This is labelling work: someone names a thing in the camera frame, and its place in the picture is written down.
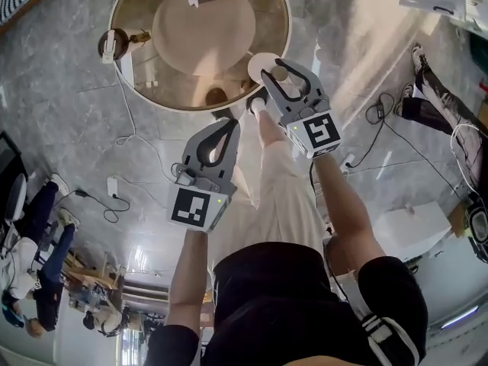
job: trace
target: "cabinet handle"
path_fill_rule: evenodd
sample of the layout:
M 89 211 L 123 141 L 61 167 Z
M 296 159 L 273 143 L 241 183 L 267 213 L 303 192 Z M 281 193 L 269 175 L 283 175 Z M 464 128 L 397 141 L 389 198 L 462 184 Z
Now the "cabinet handle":
M 444 7 L 439 7 L 438 5 L 436 5 L 434 7 L 434 11 L 446 11 L 448 12 L 449 14 L 451 15 L 454 15 L 454 11 L 450 10 L 450 9 L 447 9 L 447 8 L 444 8 Z

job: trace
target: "coffee table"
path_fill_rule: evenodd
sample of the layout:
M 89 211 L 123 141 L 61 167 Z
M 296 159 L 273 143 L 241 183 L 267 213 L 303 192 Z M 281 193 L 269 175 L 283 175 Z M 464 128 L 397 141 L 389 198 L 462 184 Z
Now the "coffee table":
M 175 20 L 177 16 L 184 20 Z M 208 26 L 195 27 L 202 18 Z M 250 81 L 247 64 L 256 53 L 284 56 L 290 42 L 291 12 L 288 0 L 218 0 L 201 3 L 199 8 L 183 7 L 181 0 L 117 0 L 109 27 L 129 35 L 141 30 L 151 33 L 150 41 L 115 64 L 137 95 L 171 111 L 216 111 L 259 90 Z M 223 36 L 212 38 L 217 33 Z M 227 100 L 208 104 L 205 97 L 213 88 L 223 89 Z

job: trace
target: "gray marble floor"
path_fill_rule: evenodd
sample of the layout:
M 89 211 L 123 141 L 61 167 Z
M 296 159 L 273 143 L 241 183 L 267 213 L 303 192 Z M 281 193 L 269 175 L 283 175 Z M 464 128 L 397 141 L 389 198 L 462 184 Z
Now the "gray marble floor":
M 0 130 L 8 131 L 28 170 L 36 172 L 33 185 L 58 172 L 72 189 L 82 188 L 105 204 L 124 209 L 123 203 L 106 194 L 107 177 L 118 175 L 131 182 L 119 182 L 120 196 L 130 201 L 131 208 L 115 224 L 104 220 L 103 208 L 88 198 L 70 197 L 62 203 L 82 221 L 75 247 L 89 262 L 99 262 L 107 251 L 114 262 L 130 261 L 129 269 L 158 271 L 167 284 L 183 236 L 183 230 L 165 221 L 170 168 L 186 140 L 213 118 L 155 108 L 124 88 L 136 132 L 153 147 L 137 137 L 115 145 L 118 137 L 132 133 L 132 125 L 114 69 L 101 64 L 96 51 L 112 1 L 42 0 L 0 37 L 0 93 L 5 94 L 0 97 L 5 99 L 0 105 Z M 287 57 L 319 75 L 345 123 L 345 143 L 335 153 L 339 161 L 349 152 L 360 159 L 376 133 L 377 126 L 364 119 L 364 106 L 373 104 L 381 92 L 398 99 L 403 85 L 412 80 L 408 46 L 413 38 L 425 44 L 445 85 L 473 110 L 479 107 L 482 94 L 477 83 L 483 75 L 470 61 L 467 44 L 446 20 L 400 8 L 397 0 L 290 2 L 294 17 Z M 453 185 L 459 184 L 448 137 L 390 118 L 398 133 Z M 244 145 L 250 147 L 255 145 L 255 122 L 246 123 L 250 138 Z M 302 158 L 298 163 L 308 178 L 309 163 Z M 446 213 L 456 204 L 431 166 L 388 129 L 348 180 L 364 198 L 372 220 L 407 203 L 435 200 Z

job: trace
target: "round placemat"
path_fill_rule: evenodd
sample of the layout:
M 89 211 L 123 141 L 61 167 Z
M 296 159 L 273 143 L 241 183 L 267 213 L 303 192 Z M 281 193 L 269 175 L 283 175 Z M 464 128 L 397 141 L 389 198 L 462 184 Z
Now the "round placemat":
M 249 51 L 256 20 L 248 0 L 215 0 L 198 8 L 188 0 L 164 0 L 152 25 L 154 46 L 170 66 L 212 76 Z

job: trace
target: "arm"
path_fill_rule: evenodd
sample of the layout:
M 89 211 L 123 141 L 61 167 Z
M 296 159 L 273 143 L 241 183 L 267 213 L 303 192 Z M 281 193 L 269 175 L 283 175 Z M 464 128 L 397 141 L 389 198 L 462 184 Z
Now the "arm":
M 324 155 L 314 163 L 330 220 L 338 236 L 337 242 L 332 244 L 333 249 L 343 252 L 349 270 L 358 272 L 370 260 L 385 256 L 384 251 L 374 238 L 365 205 L 344 179 L 334 158 Z M 332 270 L 336 272 L 333 260 Z
M 187 230 L 169 291 L 166 325 L 186 326 L 200 336 L 200 312 L 207 287 L 207 234 Z

